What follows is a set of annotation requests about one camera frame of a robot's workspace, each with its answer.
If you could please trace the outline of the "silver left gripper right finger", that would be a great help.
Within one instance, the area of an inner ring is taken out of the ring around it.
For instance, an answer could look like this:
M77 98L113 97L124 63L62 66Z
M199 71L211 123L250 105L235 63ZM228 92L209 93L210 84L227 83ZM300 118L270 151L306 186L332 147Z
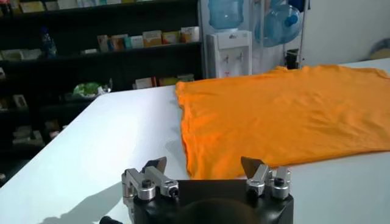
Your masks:
M291 171L287 167L272 170L260 159L242 156L241 165L247 177L246 191L255 198L270 194L284 200L290 195Z

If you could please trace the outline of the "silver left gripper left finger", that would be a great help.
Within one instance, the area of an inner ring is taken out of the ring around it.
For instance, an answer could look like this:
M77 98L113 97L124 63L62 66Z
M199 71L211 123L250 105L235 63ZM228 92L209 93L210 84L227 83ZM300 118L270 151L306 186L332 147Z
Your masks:
M153 200L157 194L168 198L179 197L179 182L164 175L167 158L150 160L141 171L135 168L126 169L121 175L122 197L124 201Z

